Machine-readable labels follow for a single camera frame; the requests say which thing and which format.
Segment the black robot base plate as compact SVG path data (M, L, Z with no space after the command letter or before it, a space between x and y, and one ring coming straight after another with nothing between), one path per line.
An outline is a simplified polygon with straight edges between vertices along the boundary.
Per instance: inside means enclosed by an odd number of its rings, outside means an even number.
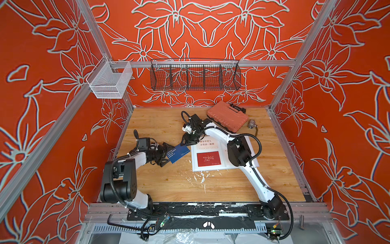
M279 221L289 220L289 212L284 205L272 210L261 202L160 202L155 203L152 209L137 209L130 204L128 217L154 219L166 216L179 218L214 218L214 217L245 217L250 220Z

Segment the white card red text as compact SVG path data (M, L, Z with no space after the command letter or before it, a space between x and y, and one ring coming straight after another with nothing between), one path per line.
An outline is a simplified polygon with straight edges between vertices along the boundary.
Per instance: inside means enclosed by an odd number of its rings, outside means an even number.
M220 148L220 144L215 138L207 136L196 145L196 148L197 150L218 150Z

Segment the dark blue card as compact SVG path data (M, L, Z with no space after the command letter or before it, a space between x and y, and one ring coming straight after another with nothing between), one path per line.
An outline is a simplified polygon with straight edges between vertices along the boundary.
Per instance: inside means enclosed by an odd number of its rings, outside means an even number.
M181 158L183 158L185 155L187 155L188 153L190 153L189 148L185 145L181 146L179 144L167 152L167 157L170 160L170 162L174 164L177 161L179 161Z

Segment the white photo album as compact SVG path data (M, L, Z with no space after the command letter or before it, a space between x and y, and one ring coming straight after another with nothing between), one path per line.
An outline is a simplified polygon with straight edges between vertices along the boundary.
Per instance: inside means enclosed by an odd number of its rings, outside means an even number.
M191 154L193 172L236 168L228 159L227 144L211 136L192 145Z

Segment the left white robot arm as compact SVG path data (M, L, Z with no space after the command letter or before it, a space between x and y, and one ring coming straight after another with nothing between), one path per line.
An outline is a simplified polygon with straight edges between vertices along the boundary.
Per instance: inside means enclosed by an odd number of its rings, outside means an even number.
M138 190L137 169L147 163L155 163L163 167L169 159L166 158L171 148L165 145L136 147L126 155L108 161L105 164L100 201L103 203L120 203L125 208L138 211L147 217L160 217L166 214L166 207L153 207L149 194Z

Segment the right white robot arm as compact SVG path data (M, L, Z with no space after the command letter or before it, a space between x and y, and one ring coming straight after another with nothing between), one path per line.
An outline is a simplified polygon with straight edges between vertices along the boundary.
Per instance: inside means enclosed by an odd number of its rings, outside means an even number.
M252 134L232 134L218 127L215 123L200 125L183 125L181 145L195 145L200 142L201 137L207 135L213 137L227 148L228 161L238 167L247 177L255 189L261 205L263 206L263 216L267 220L274 220L282 213L287 213L283 201L286 198L278 191L270 188L258 168L255 160L262 152L262 145L259 139Z

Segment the red photo card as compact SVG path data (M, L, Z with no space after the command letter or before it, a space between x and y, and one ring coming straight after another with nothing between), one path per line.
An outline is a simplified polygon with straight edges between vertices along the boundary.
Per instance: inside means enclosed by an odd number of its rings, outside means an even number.
M199 167L221 165L219 152L211 151L211 152L198 153L197 164Z

